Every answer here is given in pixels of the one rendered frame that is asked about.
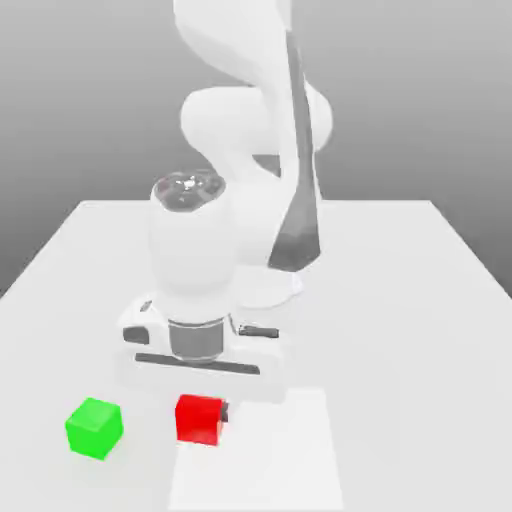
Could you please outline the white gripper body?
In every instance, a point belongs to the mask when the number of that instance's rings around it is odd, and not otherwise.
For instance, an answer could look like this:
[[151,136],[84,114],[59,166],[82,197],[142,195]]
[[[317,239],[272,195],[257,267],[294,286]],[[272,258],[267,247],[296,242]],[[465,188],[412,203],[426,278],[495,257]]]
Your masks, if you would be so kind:
[[287,387],[285,368],[276,354],[247,350],[228,350],[213,361],[190,366],[169,364],[148,349],[118,351],[119,384],[159,398],[191,394],[278,403]]

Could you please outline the small red cube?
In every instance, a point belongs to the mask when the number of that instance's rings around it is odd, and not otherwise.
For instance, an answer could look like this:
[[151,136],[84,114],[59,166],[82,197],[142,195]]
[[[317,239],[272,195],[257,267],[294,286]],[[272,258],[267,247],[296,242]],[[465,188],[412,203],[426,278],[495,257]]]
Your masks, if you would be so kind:
[[217,397],[181,395],[175,406],[177,439],[217,446],[221,435],[219,425],[222,401]]

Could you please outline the small green cube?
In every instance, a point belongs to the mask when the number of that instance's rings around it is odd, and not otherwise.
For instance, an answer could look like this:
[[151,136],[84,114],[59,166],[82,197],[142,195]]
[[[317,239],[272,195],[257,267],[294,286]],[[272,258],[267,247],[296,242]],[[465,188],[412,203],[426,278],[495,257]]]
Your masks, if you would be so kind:
[[66,420],[65,430],[73,452],[104,460],[124,432],[121,408],[88,397]]

